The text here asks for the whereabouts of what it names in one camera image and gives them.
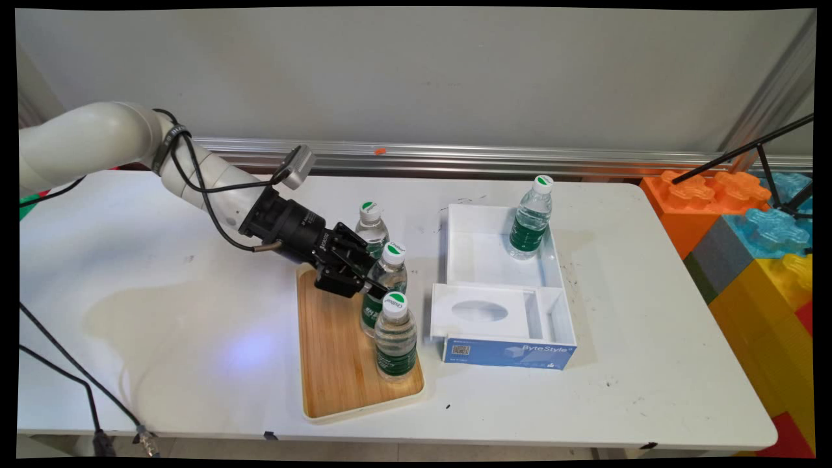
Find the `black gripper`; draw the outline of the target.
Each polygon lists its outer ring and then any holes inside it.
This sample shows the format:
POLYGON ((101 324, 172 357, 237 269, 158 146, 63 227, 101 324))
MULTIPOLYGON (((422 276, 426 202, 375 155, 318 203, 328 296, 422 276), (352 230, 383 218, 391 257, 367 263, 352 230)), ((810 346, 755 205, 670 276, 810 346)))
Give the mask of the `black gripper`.
POLYGON ((294 263, 316 267, 315 287, 322 291, 347 298, 363 294, 377 300, 389 293, 389 288, 355 273, 339 260, 351 265, 375 264, 377 258, 362 237, 344 222, 337 222, 330 230, 324 217, 295 200, 283 199, 272 187, 262 190, 239 233, 258 238, 263 248, 279 243, 274 252, 294 263))

